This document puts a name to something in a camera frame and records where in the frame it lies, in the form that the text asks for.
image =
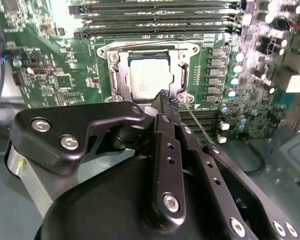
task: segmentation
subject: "blue cable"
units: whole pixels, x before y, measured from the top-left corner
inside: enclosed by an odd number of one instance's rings
[[[9,57],[8,55],[4,55],[1,59],[1,64],[5,64],[5,60],[7,60],[8,57]]]

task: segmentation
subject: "white connector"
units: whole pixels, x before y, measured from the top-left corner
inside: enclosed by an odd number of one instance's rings
[[[218,143],[225,144],[227,142],[227,138],[225,136],[221,136],[220,134],[216,137]]]
[[[229,124],[229,123],[226,123],[226,122],[224,122],[224,121],[221,121],[221,122],[220,122],[220,129],[221,129],[222,131],[229,130],[229,128],[230,128],[230,124]]]

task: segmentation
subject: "screw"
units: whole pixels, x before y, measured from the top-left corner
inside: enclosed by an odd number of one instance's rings
[[[116,64],[116,63],[119,61],[119,58],[118,58],[118,56],[117,56],[116,54],[111,54],[111,55],[109,56],[109,59],[110,59],[110,61],[111,61],[113,64]]]
[[[175,213],[179,210],[179,202],[171,194],[166,194],[163,196],[163,203],[169,209],[170,212]]]
[[[165,122],[170,123],[170,120],[166,115],[163,115],[162,118]]]
[[[63,136],[60,140],[62,147],[68,150],[75,150],[79,147],[79,142],[74,136]]]
[[[17,58],[13,59],[12,64],[15,68],[21,68],[21,66],[22,66],[22,62]]]
[[[236,234],[239,235],[239,237],[244,238],[246,236],[246,231],[244,226],[235,218],[230,219],[230,224],[232,229],[235,231]]]
[[[295,238],[298,237],[297,231],[294,229],[293,226],[291,226],[290,223],[286,222],[285,225],[286,225],[286,228],[289,230],[289,232],[291,233],[292,236],[294,236]]]
[[[212,150],[213,150],[216,154],[219,154],[219,153],[220,153],[219,149],[216,148],[215,146],[212,146],[211,148],[212,148]]]
[[[38,132],[42,133],[49,131],[51,128],[50,123],[43,119],[34,120],[31,123],[31,126],[34,130],[37,130]]]
[[[191,134],[192,131],[190,128],[188,128],[187,126],[184,127],[184,130],[188,133],[188,134]]]
[[[182,51],[182,52],[179,54],[179,59],[185,59],[186,56],[187,56],[187,55]]]
[[[285,237],[285,236],[286,236],[286,232],[285,232],[284,228],[283,228],[279,223],[277,223],[276,221],[273,221],[273,225],[274,225],[274,228],[276,229],[276,231],[277,231],[282,237]]]
[[[135,114],[141,114],[141,110],[139,108],[137,108],[136,106],[133,106],[131,109]]]

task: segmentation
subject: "cpu socket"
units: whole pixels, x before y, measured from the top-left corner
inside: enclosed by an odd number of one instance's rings
[[[199,52],[199,45],[186,41],[116,41],[98,48],[108,63],[108,101],[147,105],[161,89],[187,99],[190,60]]]

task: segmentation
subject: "motherboard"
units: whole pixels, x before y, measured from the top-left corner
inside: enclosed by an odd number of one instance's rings
[[[270,136],[300,93],[299,20],[295,0],[0,0],[29,108],[145,107],[168,89],[182,122],[203,137],[187,104],[219,143]]]

